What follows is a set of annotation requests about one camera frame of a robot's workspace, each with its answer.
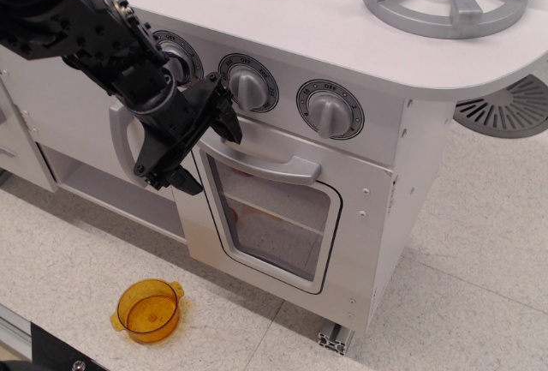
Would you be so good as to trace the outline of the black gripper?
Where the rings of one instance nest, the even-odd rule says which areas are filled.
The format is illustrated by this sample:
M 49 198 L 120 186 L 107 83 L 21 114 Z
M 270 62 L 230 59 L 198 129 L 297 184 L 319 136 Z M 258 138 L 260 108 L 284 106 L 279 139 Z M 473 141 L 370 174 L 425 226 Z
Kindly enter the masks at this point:
M 172 186 L 186 194 L 200 194 L 201 184 L 181 166 L 202 135 L 212 129 L 223 139 L 241 143 L 233 94 L 219 73 L 210 73 L 181 91 L 166 73 L 167 88 L 128 110 L 141 122 L 145 138 L 134 167 L 154 189 Z

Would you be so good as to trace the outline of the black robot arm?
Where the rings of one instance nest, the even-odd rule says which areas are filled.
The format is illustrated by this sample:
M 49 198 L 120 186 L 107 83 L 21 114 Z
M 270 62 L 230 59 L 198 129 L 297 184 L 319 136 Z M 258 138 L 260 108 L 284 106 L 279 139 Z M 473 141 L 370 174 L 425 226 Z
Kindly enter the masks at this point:
M 241 141 L 220 75 L 198 79 L 182 48 L 161 45 L 125 0 L 1 0 L 1 43 L 27 60 L 60 57 L 115 96 L 144 128 L 134 174 L 153 188 L 200 193 L 182 161 L 202 135 Z

